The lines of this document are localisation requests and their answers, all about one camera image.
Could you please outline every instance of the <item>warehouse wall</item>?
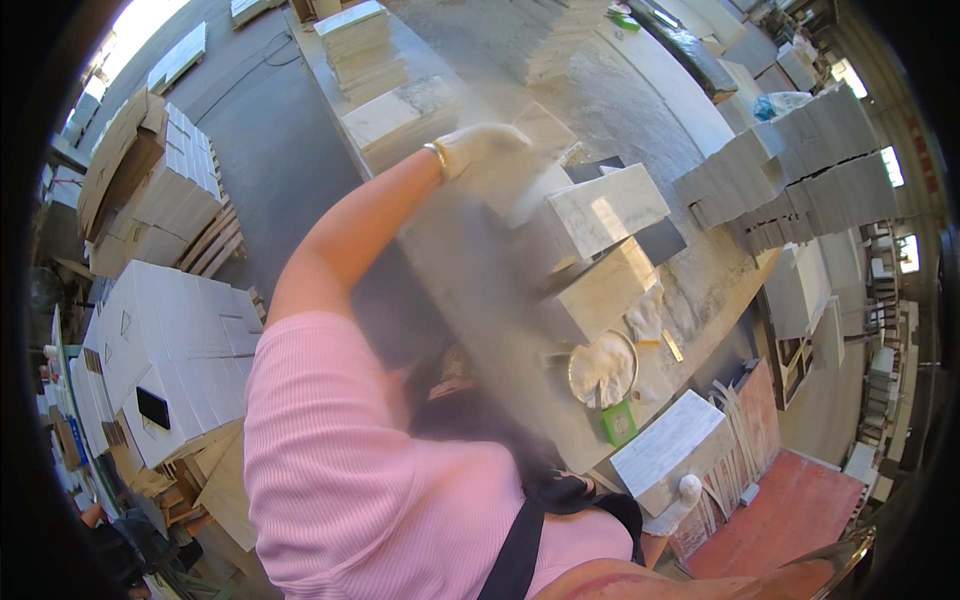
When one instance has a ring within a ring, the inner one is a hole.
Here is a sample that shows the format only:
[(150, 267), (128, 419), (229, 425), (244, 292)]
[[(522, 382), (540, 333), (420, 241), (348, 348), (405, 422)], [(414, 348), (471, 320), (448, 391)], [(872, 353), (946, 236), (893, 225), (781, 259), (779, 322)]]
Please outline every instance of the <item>warehouse wall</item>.
[[(868, 96), (862, 100), (873, 120), (881, 147), (892, 145), (897, 153), (904, 185), (896, 188), (902, 220), (897, 236), (917, 235), (921, 269), (902, 278), (903, 296), (920, 305), (920, 360), (934, 361), (938, 355), (935, 335), (936, 266), (940, 254), (940, 230), (947, 221), (947, 190), (944, 163), (933, 132), (924, 122), (914, 101), (910, 82), (886, 42), (850, 0), (838, 0), (839, 23), (821, 32), (821, 37), (838, 59), (850, 61)], [(945, 385), (935, 371), (917, 375), (911, 427), (900, 469), (916, 468), (937, 398)]]

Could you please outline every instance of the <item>window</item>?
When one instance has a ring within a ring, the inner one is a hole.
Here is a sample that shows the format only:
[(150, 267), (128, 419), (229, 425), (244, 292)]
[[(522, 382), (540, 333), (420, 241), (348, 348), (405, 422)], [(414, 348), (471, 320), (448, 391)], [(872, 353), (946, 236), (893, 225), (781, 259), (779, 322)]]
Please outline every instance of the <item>window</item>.
[(917, 236), (908, 235), (899, 240), (901, 273), (915, 273), (920, 270), (920, 249), (917, 248)]
[(856, 96), (858, 100), (867, 97), (867, 88), (856, 75), (856, 71), (853, 70), (849, 60), (842, 59), (839, 62), (835, 62), (830, 68), (830, 72), (833, 73), (833, 79), (836, 81), (839, 82), (843, 80), (847, 82), (847, 85), (853, 90), (853, 95)]
[(897, 162), (897, 153), (893, 146), (887, 146), (880, 151), (880, 157), (883, 158), (883, 164), (887, 167), (887, 175), (890, 176), (890, 182), (894, 187), (903, 185), (903, 173), (900, 172), (900, 164)]

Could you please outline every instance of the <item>metal bowl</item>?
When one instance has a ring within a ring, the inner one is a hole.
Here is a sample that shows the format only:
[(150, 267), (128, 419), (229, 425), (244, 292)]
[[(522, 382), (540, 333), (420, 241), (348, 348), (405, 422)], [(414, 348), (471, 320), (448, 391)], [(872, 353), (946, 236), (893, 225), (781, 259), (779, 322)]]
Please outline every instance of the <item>metal bowl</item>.
[[(630, 381), (630, 389), (632, 390), (636, 385), (636, 378), (640, 373), (640, 358), (636, 354), (636, 346), (634, 346), (633, 341), (626, 334), (617, 331), (616, 329), (608, 329), (608, 333), (613, 333), (623, 338), (623, 341), (626, 342), (627, 346), (630, 348), (630, 353), (634, 356), (634, 378)], [(570, 389), (570, 393), (573, 394), (573, 397), (577, 398), (584, 405), (587, 404), (587, 400), (583, 397), (580, 397), (576, 392), (573, 391), (573, 351), (570, 352), (570, 357), (566, 360), (566, 386)], [(620, 398), (613, 406), (619, 404), (623, 401), (623, 398)]]

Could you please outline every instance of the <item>green box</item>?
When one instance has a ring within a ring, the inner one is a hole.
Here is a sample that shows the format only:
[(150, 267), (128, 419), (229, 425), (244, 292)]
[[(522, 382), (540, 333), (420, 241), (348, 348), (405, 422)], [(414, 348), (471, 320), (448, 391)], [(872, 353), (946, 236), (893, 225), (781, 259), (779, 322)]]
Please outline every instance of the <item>green box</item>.
[(607, 430), (607, 439), (620, 447), (636, 436), (636, 423), (630, 413), (630, 400), (614, 404), (603, 412), (603, 426)]

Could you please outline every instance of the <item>plastic bag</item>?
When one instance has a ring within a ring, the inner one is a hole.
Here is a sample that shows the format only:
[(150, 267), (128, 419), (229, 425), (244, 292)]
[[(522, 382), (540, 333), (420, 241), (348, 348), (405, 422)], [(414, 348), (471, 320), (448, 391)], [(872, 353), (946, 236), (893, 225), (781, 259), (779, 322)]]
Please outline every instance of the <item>plastic bag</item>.
[(805, 91), (778, 91), (772, 94), (760, 94), (754, 102), (754, 117), (761, 121), (786, 114), (810, 102), (813, 94)]

